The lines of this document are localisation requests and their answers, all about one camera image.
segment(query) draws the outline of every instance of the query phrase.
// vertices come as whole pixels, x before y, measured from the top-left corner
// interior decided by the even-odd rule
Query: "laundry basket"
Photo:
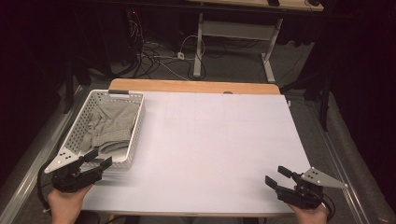
[[[108,157],[112,157],[113,164],[110,169],[130,169],[132,165],[132,159],[136,149],[137,139],[139,131],[145,115],[145,101],[142,93],[135,93],[131,91],[104,91],[104,90],[93,90],[88,95],[83,107],[78,113],[78,116],[73,123],[73,126],[67,134],[64,143],[61,148],[66,147],[78,156],[83,156],[86,152],[82,152],[79,146],[83,140],[84,134],[87,132],[87,126],[91,120],[92,110],[99,104],[111,104],[115,101],[124,101],[131,104],[138,104],[139,108],[134,118],[134,126],[132,129],[131,140],[129,142],[128,149],[122,152],[113,152],[108,154],[102,154],[99,152],[99,156],[93,161],[85,162],[81,168],[96,167],[99,163]]]

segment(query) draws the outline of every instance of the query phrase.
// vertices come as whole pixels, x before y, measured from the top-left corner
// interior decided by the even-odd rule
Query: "table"
[[[317,7],[311,6],[305,2],[305,0],[283,0],[279,1],[279,7],[270,7],[266,0],[189,0],[197,3],[208,3],[208,4],[223,4],[241,7],[267,7],[272,9],[294,9],[301,11],[322,11],[323,6]],[[197,49],[194,60],[193,75],[199,77],[201,75],[202,66],[202,37],[203,35],[212,36],[223,36],[223,37],[238,37],[256,40],[269,41],[268,49],[265,53],[262,53],[262,64],[264,66],[264,72],[267,76],[269,83],[275,83],[275,77],[269,62],[272,51],[274,50],[277,36],[280,31],[283,19],[277,19],[274,25],[259,25],[259,24],[245,24],[236,22],[224,22],[224,21],[208,21],[204,20],[203,13],[200,14],[198,21],[198,39]]]
[[[131,169],[105,172],[83,209],[141,216],[291,214],[264,178],[292,188],[277,166],[305,172],[309,162],[276,86],[115,79],[109,88],[143,92],[146,115]]]

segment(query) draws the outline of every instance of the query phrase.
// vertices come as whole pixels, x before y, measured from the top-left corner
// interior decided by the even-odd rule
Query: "folded gray fabric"
[[[117,148],[125,147],[125,143],[119,147],[116,147],[115,144],[129,143],[131,140],[132,128],[138,109],[139,105],[125,101],[114,101],[94,107],[87,132],[84,134],[79,149],[87,152],[94,147],[98,147],[108,153]]]

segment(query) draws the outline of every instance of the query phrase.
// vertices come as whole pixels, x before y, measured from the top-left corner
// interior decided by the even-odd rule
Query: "person's left hand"
[[[92,185],[74,193],[62,193],[53,189],[49,194],[49,206],[53,224],[73,224],[78,218],[85,195]]]

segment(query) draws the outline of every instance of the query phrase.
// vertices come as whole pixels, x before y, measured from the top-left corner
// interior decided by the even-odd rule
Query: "human hand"
[[[316,209],[301,209],[288,204],[298,218],[299,224],[326,224],[327,209],[321,204]]]
[[[92,185],[74,193],[62,193],[53,189],[49,194],[52,224],[73,224],[79,215],[85,195]]]

